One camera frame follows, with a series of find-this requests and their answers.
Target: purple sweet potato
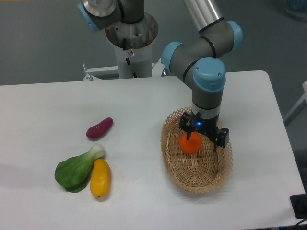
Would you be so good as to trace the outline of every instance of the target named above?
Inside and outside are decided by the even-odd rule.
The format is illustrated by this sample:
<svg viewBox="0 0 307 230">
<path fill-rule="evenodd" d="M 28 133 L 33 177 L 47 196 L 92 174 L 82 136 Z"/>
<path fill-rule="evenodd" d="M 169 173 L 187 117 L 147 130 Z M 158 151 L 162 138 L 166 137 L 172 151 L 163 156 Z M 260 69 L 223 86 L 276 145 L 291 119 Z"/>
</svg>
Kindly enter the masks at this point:
<svg viewBox="0 0 307 230">
<path fill-rule="evenodd" d="M 106 134 L 106 132 L 111 128 L 112 125 L 113 119 L 111 117 L 108 117 L 99 124 L 90 127 L 86 132 L 86 136 L 89 139 L 97 139 Z"/>
</svg>

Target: green leaf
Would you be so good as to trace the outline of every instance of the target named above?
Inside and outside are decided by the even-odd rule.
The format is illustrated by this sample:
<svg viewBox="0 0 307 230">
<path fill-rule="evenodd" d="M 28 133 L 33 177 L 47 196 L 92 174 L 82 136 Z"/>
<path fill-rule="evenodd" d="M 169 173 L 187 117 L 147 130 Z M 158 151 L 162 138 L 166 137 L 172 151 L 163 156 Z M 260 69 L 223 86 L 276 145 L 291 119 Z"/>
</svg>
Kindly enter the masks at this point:
<svg viewBox="0 0 307 230">
<path fill-rule="evenodd" d="M 86 179 L 84 181 L 82 181 L 80 184 L 77 184 L 73 187 L 69 187 L 69 188 L 65 188 L 68 192 L 71 192 L 71 193 L 78 193 L 80 191 L 82 191 L 83 189 L 85 189 L 89 183 L 89 181 L 91 180 L 91 175 L 92 175 L 92 172 L 90 172 Z"/>
<path fill-rule="evenodd" d="M 104 154 L 105 148 L 95 143 L 88 152 L 60 162 L 54 173 L 56 181 L 65 188 L 78 187 L 91 172 L 94 161 Z"/>
</svg>

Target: wicker basket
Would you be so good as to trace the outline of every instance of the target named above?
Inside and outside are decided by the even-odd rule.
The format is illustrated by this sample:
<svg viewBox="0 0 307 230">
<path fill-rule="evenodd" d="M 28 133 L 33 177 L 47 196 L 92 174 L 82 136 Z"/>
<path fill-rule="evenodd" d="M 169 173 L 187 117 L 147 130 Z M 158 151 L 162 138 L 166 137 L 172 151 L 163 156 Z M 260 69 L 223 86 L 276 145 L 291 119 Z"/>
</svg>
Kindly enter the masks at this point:
<svg viewBox="0 0 307 230">
<path fill-rule="evenodd" d="M 167 172 L 180 188 L 200 194 L 208 193 L 221 187 L 232 171 L 232 151 L 229 142 L 225 149 L 218 147 L 201 135 L 201 149 L 193 154 L 185 154 L 179 146 L 179 139 L 184 134 L 179 121 L 184 112 L 191 114 L 191 108 L 173 112 L 166 120 L 161 133 L 161 149 Z"/>
</svg>

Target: yellow fruit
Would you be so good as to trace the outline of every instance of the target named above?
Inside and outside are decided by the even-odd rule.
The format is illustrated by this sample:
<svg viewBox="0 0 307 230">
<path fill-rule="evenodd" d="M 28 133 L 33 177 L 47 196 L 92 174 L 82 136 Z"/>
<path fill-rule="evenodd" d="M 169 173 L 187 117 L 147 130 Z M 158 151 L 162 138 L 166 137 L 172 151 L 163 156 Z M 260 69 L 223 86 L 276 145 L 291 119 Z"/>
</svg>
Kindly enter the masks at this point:
<svg viewBox="0 0 307 230">
<path fill-rule="evenodd" d="M 91 193 L 99 198 L 108 195 L 111 187 L 111 169 L 103 159 L 97 159 L 94 162 L 93 173 L 91 177 Z"/>
</svg>

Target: cable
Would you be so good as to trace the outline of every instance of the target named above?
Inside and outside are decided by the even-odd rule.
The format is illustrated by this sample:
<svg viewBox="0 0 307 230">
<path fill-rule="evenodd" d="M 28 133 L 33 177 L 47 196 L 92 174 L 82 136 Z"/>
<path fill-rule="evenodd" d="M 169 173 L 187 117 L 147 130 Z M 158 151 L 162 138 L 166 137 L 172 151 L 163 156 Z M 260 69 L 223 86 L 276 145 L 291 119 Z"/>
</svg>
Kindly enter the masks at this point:
<svg viewBox="0 0 307 230">
<path fill-rule="evenodd" d="M 299 226 L 301 223 L 305 222 L 305 221 L 307 221 L 307 218 L 305 218 L 305 219 L 301 220 L 300 222 L 298 222 L 297 224 L 295 224 L 294 227 L 293 227 L 293 229 L 294 229 L 294 230 L 298 230 L 298 226 Z"/>
</svg>

